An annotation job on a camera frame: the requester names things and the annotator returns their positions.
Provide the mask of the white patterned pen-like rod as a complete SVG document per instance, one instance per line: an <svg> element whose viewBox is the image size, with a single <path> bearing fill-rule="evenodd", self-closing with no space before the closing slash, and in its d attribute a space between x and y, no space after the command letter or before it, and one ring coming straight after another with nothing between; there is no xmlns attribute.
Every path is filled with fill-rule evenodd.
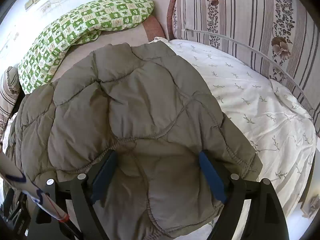
<svg viewBox="0 0 320 240"><path fill-rule="evenodd" d="M28 195L42 210L59 222L69 221L69 215L19 170L3 152L1 152L1 177L11 187Z"/></svg>

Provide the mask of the green white patterned pillow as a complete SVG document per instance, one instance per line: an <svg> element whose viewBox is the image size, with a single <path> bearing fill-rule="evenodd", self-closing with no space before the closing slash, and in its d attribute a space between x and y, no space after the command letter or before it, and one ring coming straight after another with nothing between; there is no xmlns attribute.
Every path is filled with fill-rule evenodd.
<svg viewBox="0 0 320 240"><path fill-rule="evenodd" d="M46 26L18 65L26 94L49 83L71 46L95 41L103 31L122 31L144 22L153 0L95 0L78 6Z"/></svg>

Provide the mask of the brown quilted puffer jacket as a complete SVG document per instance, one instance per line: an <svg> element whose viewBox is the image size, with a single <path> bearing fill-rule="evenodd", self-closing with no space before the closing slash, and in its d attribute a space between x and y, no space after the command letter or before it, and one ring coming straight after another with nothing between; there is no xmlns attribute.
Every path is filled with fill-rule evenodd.
<svg viewBox="0 0 320 240"><path fill-rule="evenodd" d="M95 204L110 239L174 239L217 217L199 167L209 154L256 180L263 167L201 75L161 41L107 45L26 95L7 156L38 186L68 181L116 151L118 167Z"/></svg>

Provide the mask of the white leaf print duvet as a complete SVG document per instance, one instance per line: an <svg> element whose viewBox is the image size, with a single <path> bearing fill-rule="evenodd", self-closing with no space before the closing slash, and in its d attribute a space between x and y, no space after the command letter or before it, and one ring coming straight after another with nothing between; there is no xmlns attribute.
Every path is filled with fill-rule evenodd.
<svg viewBox="0 0 320 240"><path fill-rule="evenodd" d="M255 149L289 218L306 187L317 135L307 110L291 92L216 48L192 41L165 44L203 77L222 111Z"/></svg>

